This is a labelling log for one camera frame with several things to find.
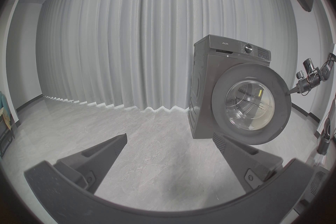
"cloth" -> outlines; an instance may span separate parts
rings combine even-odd
[[[3,116],[3,120],[5,121],[8,129],[11,130],[12,129],[11,124],[10,124],[11,119],[10,119],[7,111],[4,108],[0,109],[0,116],[1,115]]]

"white wall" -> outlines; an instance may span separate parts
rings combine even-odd
[[[9,29],[6,70],[14,108],[42,94],[36,69],[36,29],[42,5],[19,3]]]
[[[4,46],[3,40],[4,40],[6,26],[7,26],[7,22],[8,22],[12,7],[13,5],[7,5],[3,9],[0,15],[0,59],[2,59],[2,48]],[[2,79],[2,71],[0,71],[0,91],[2,93],[5,93],[4,83]]]
[[[307,58],[312,59],[315,67],[321,67],[327,59],[332,42],[330,26],[323,5],[320,0],[314,0],[312,11],[306,12],[297,0],[291,0],[291,2],[298,36],[296,72],[300,70],[305,72],[302,63]],[[292,94],[292,102],[306,112],[311,112],[322,119],[328,103],[325,101],[325,95],[330,95],[331,85],[332,79],[313,88],[307,96]]]

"washing machine door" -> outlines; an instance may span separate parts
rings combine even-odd
[[[224,134],[249,145],[277,137],[291,114],[285,81],[270,67],[238,64],[225,71],[212,92],[212,112]]]

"white curtain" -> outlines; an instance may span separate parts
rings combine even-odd
[[[140,109],[189,104],[193,44],[208,34],[272,52],[293,84],[290,0],[46,0],[36,61],[42,93]]]

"control knob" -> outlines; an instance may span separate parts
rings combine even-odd
[[[250,44],[245,45],[245,51],[246,53],[251,53],[252,52],[252,46]]]

